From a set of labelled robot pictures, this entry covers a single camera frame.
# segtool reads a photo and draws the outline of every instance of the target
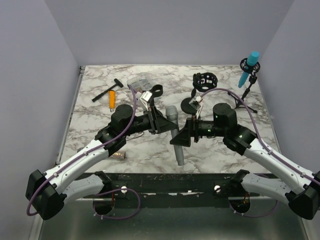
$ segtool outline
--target marble tabletop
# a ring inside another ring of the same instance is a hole
[[[155,103],[158,110],[165,113],[166,106],[174,105],[179,111],[179,127],[185,125],[189,115],[181,111],[180,103],[191,94],[192,77],[195,73],[214,73],[218,78],[218,88],[226,88],[242,95],[245,88],[238,88],[242,74],[235,65],[100,65],[87,66],[75,103],[61,162],[73,156],[77,149],[86,146],[101,128],[108,125],[112,112],[109,109],[109,95],[100,100],[91,101],[96,95],[114,84],[114,78],[119,79],[124,87],[116,90],[116,106],[132,105],[133,96],[126,87],[127,81],[141,72],[152,71],[152,78],[157,84],[163,85],[163,95]],[[253,114],[261,137],[274,149],[277,149],[275,137],[270,125],[267,110],[259,85],[252,86],[246,98],[248,106],[256,109]],[[212,108],[217,103],[228,103],[235,106],[233,98],[226,92],[214,91],[205,96],[205,105],[201,112],[203,120],[212,120]],[[237,109],[238,123],[253,130],[253,125],[245,109]],[[136,115],[142,115],[138,107]],[[139,138],[127,141],[121,149],[126,152],[126,159],[108,158],[91,167],[87,172],[105,171],[109,173],[236,173],[240,169],[253,173],[268,171],[258,163],[229,150],[222,138],[202,138],[198,143],[193,139],[191,147],[184,147],[184,166],[178,166],[174,147],[169,144],[171,133],[151,135],[149,132]]]

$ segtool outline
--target gray wall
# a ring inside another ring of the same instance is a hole
[[[54,165],[78,64],[43,0],[0,7],[0,239],[26,240],[29,174]]]
[[[319,0],[294,1],[260,61],[258,79],[282,152],[314,172],[320,171],[319,13]]]
[[[45,0],[76,60],[239,64],[265,51],[293,0]]]

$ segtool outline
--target microphone stand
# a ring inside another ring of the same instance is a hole
[[[247,89],[244,91],[244,93],[242,94],[242,97],[241,97],[241,99],[242,99],[243,101],[245,101],[246,96],[247,96],[248,93],[250,92],[251,86],[252,86],[253,84],[255,84],[256,81],[257,81],[257,78],[258,78],[258,77],[256,76],[256,73],[259,72],[259,70],[260,70],[260,63],[257,62],[255,66],[249,66],[249,65],[247,65],[247,58],[244,58],[244,59],[242,59],[242,61],[240,62],[240,68],[241,68],[244,72],[250,74],[250,77],[249,77],[249,83],[250,83],[250,85],[247,87]],[[241,103],[237,98],[235,98],[233,95],[231,95],[229,92],[228,92],[228,95],[231,96],[231,97],[234,99],[234,101],[235,101],[235,108],[234,108],[234,109],[244,109],[244,108],[245,108],[244,106],[242,106],[242,103]],[[255,110],[255,109],[253,109],[252,107],[249,107],[249,106],[248,106],[248,108],[249,108],[253,113],[255,113],[255,114],[258,113],[258,111]]]

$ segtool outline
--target tripod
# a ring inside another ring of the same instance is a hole
[[[249,77],[249,83],[250,83],[250,85],[248,86],[248,88],[247,88],[247,89],[244,91],[244,93],[242,94],[241,99],[242,99],[243,101],[245,101],[246,96],[247,96],[248,93],[250,92],[251,86],[252,86],[253,84],[255,84],[256,81],[257,81],[257,76],[256,76],[256,73],[253,72],[253,73],[251,73],[251,75],[250,75],[250,77]],[[235,101],[235,108],[234,108],[234,109],[244,109],[244,108],[245,108],[244,106],[242,106],[242,103],[241,103],[237,98],[235,98],[233,95],[231,95],[229,92],[228,92],[228,95],[230,95],[230,96],[234,99],[234,101]],[[253,108],[251,108],[251,107],[249,107],[249,106],[248,106],[248,108],[249,108],[253,113],[255,113],[255,114],[258,113],[257,110],[255,110],[255,109],[253,109]]]

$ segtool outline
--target table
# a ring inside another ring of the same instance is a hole
[[[153,71],[153,79],[163,85],[163,95],[155,103],[157,109],[165,113],[166,106],[174,105],[179,111],[179,127],[185,124],[187,114],[181,111],[181,101],[191,94],[192,77],[195,73],[214,73],[218,78],[217,86],[242,95],[245,88],[238,88],[242,70],[235,65],[179,66],[179,65],[100,65],[87,66],[75,103],[61,162],[73,156],[79,148],[94,139],[98,130],[105,127],[112,112],[109,109],[109,95],[93,103],[91,99],[114,84],[119,79],[124,88],[116,90],[116,105],[132,105],[133,97],[127,88],[127,80],[141,72]],[[277,149],[275,137],[259,85],[252,86],[246,98],[248,105],[258,111],[253,114],[262,138]],[[212,108],[217,103],[235,106],[233,98],[226,92],[215,91],[205,96],[201,118],[212,120]],[[245,109],[237,109],[238,122],[253,130],[249,115]],[[139,107],[136,115],[142,115]],[[132,139],[121,149],[126,152],[124,160],[106,159],[91,167],[87,172],[105,171],[108,173],[236,173],[246,169],[254,173],[268,171],[252,160],[229,150],[222,138],[200,139],[191,147],[184,147],[184,166],[178,166],[174,148],[169,144],[171,133],[151,135],[146,132],[142,137]]]

